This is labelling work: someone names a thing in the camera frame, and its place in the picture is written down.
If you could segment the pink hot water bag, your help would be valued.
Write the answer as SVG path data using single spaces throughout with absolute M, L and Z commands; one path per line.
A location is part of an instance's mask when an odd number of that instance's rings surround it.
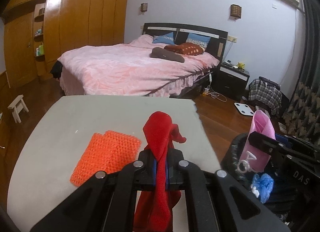
M 264 142 L 275 140 L 275 131 L 270 118 L 262 111 L 253 114 L 251 127 L 237 164 L 239 173 L 263 172 L 271 156 Z

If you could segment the blue plastic bag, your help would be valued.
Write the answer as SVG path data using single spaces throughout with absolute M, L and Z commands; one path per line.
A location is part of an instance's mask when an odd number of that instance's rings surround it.
M 261 203 L 266 203 L 270 197 L 270 194 L 273 190 L 274 180 L 267 173 L 259 175 L 255 173 L 252 179 L 251 185 L 254 185 L 260 192 L 259 201 Z

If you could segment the white tissue wad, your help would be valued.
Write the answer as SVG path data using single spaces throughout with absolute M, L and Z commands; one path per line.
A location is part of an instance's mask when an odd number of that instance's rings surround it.
M 254 185 L 251 185 L 250 189 L 251 189 L 251 192 L 255 195 L 255 197 L 259 198 L 260 192 L 258 191 L 258 189 Z

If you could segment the small orange foam net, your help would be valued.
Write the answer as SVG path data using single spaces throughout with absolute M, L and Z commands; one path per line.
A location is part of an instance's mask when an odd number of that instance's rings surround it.
M 106 131 L 94 133 L 78 161 L 70 182 L 79 187 L 98 171 L 107 174 L 121 171 L 135 161 L 141 141 L 135 136 Z

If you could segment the red cloth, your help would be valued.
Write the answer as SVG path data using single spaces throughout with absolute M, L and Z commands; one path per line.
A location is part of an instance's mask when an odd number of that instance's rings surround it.
M 140 194 L 133 231 L 172 231 L 172 209 L 179 202 L 181 193 L 166 189 L 165 160 L 173 142 L 183 144 L 187 141 L 180 134 L 177 124 L 164 112 L 154 112 L 143 127 L 147 141 L 145 149 L 149 149 L 157 161 L 156 186 L 153 191 Z

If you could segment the black lined trash bin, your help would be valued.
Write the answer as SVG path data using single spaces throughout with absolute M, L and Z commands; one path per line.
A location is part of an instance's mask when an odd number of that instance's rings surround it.
M 319 148 L 294 136 L 236 136 L 220 165 L 247 189 L 254 177 L 252 162 L 240 161 L 247 141 L 269 159 L 264 173 L 274 184 L 264 205 L 291 231 L 319 231 Z

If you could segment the white bathroom scale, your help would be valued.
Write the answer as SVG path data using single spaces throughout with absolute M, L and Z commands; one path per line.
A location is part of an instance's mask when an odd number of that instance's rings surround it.
M 238 112 L 241 115 L 244 115 L 244 116 L 253 116 L 254 115 L 253 110 L 247 104 L 235 102 L 234 105 L 235 105 L 235 108 L 238 110 Z

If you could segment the plaid cloth covered chair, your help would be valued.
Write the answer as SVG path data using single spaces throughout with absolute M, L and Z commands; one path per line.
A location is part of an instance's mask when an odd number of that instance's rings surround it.
M 258 78 L 249 84 L 248 100 L 262 103 L 270 109 L 272 115 L 279 115 L 282 92 L 273 83 Z

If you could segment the black bedside nightstand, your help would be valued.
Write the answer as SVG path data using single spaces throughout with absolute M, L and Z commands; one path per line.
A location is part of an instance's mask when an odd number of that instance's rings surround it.
M 225 97 L 240 102 L 245 94 L 249 78 L 250 74 L 246 70 L 238 70 L 221 65 L 213 84 L 213 90 Z

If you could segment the yellow plush toy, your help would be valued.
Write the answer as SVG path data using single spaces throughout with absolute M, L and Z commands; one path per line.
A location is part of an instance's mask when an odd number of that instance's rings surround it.
M 238 69 L 240 69 L 240 70 L 244 70 L 244 69 L 245 69 L 245 64 L 244 64 L 244 63 L 240 63 L 240 62 L 239 62 L 236 66 L 237 66 Z

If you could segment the bed with pink cover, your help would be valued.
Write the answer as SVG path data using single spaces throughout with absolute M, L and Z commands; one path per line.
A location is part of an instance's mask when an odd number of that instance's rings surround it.
M 196 80 L 219 65 L 208 52 L 184 55 L 184 62 L 151 58 L 165 44 L 143 34 L 128 44 L 83 46 L 63 53 L 60 86 L 66 95 L 181 95 Z

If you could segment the left blue pillow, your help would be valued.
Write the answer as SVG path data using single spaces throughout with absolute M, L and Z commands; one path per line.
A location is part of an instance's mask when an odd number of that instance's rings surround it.
M 153 44 L 175 45 L 174 33 L 169 32 L 169 33 L 161 35 L 161 36 L 154 36 L 152 43 Z

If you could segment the blue pillow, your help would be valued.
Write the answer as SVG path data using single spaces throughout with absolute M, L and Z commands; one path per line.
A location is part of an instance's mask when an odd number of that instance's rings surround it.
M 154 36 L 152 43 L 153 44 L 175 45 L 174 33 L 169 32 L 169 33 L 161 35 L 161 36 Z
M 189 33 L 187 36 L 187 40 L 185 41 L 186 43 L 192 43 L 192 44 L 196 44 L 200 47 L 202 47 L 202 49 L 206 50 L 209 42 L 210 42 L 210 37 L 207 36 L 202 36 L 202 35 L 198 35 L 198 34 L 194 34 L 194 33 Z

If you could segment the wooden wardrobe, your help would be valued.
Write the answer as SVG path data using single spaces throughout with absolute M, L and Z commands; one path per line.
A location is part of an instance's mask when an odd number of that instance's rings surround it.
M 122 43 L 126 5 L 127 0 L 10 0 L 1 14 L 10 86 L 48 78 L 68 50 Z

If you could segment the right wall lamp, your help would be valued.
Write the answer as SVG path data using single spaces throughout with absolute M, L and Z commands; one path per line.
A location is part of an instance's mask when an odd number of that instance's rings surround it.
M 231 4 L 230 6 L 230 17 L 234 19 L 241 19 L 242 7 L 237 4 Z

